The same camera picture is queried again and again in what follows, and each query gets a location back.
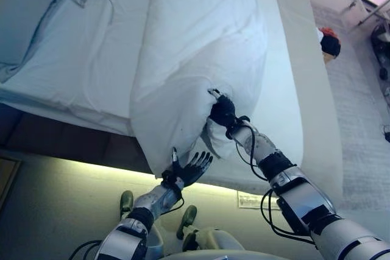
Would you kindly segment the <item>left robot hand black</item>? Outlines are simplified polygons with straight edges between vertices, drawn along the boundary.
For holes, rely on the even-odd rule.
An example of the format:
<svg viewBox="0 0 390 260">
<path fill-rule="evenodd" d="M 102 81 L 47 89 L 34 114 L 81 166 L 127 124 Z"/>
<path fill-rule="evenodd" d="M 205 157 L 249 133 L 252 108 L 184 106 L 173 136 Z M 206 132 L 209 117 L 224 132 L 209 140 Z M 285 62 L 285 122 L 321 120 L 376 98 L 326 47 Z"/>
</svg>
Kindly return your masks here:
<svg viewBox="0 0 390 260">
<path fill-rule="evenodd" d="M 173 147 L 172 164 L 162 173 L 162 184 L 169 186 L 171 189 L 182 190 L 198 181 L 210 167 L 212 161 L 213 156 L 210 152 L 196 152 L 185 166 L 181 166 L 177 149 Z"/>
</svg>

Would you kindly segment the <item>right robot hand black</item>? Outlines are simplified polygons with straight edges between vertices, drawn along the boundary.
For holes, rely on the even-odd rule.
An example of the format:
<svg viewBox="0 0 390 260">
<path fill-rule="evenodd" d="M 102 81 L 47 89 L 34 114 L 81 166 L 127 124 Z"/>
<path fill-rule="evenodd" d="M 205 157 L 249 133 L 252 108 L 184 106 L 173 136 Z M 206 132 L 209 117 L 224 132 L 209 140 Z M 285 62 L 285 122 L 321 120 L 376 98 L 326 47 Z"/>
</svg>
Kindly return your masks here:
<svg viewBox="0 0 390 260">
<path fill-rule="evenodd" d="M 217 89 L 210 89 L 208 92 L 216 99 L 209 118 L 223 127 L 233 126 L 236 122 L 234 103 Z"/>
</svg>

